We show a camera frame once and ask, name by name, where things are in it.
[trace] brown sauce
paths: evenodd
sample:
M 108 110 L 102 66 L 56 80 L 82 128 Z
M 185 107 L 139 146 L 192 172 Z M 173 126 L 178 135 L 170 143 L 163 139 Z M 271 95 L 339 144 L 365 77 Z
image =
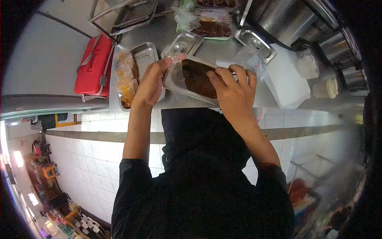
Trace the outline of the brown sauce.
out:
M 189 91 L 211 99 L 217 99 L 216 90 L 206 75 L 207 71 L 215 71 L 215 68 L 186 59 L 182 61 L 182 69 L 186 87 Z

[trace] right hand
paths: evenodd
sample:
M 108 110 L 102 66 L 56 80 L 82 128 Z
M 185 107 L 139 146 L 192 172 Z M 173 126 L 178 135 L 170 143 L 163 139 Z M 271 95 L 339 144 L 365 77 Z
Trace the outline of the right hand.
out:
M 236 72 L 237 81 L 232 72 Z M 256 74 L 239 65 L 230 65 L 228 69 L 219 67 L 215 72 L 208 71 L 207 76 L 215 87 L 225 118 L 238 133 L 245 130 L 246 123 L 255 120 L 252 107 L 256 92 Z

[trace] floor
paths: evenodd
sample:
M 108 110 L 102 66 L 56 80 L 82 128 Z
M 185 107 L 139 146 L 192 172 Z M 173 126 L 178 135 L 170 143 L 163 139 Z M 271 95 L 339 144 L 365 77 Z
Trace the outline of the floor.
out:
M 298 109 L 255 109 L 261 128 L 290 128 L 340 124 L 341 120 L 327 112 Z M 153 110 L 151 132 L 163 132 L 160 110 Z M 54 130 L 127 132 L 129 113 L 98 112 L 82 114 L 82 124 L 61 127 Z M 272 140 L 285 175 L 293 174 L 290 161 L 308 161 L 311 155 L 322 153 L 330 148 L 336 132 L 309 137 Z M 51 144 L 51 160 L 57 163 L 60 176 L 57 181 L 61 189 L 72 200 L 98 217 L 110 222 L 115 194 L 118 190 L 119 162 L 122 159 L 123 143 L 78 140 L 47 135 Z M 149 167 L 153 177 L 164 172 L 161 162 L 164 145 L 150 145 Z M 335 148 L 327 151 L 327 157 L 334 157 Z M 257 169 L 252 158 L 247 162 L 243 173 L 251 184 L 257 181 Z

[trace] left hand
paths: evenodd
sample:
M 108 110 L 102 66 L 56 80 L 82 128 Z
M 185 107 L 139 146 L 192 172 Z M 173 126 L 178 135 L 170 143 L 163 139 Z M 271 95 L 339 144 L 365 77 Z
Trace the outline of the left hand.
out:
M 172 59 L 165 58 L 149 65 L 134 95 L 132 106 L 137 104 L 155 105 L 162 93 L 163 75 L 171 66 Z

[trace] clear plastic bag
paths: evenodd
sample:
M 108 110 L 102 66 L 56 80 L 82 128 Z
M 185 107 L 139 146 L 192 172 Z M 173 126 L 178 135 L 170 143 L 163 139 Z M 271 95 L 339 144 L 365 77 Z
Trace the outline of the clear plastic bag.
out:
M 269 74 L 265 69 L 265 63 L 262 57 L 259 54 L 251 52 L 246 47 L 242 47 L 232 61 L 255 72 L 257 81 L 264 81 L 269 78 Z
M 178 24 L 178 29 L 191 31 L 200 26 L 199 18 L 194 15 L 194 2 L 187 1 L 182 6 L 179 6 L 178 1 L 174 1 L 171 9 L 174 11 L 174 18 Z
M 135 59 L 128 48 L 116 56 L 114 68 L 115 89 L 121 98 L 122 106 L 128 109 L 138 89 L 139 77 Z

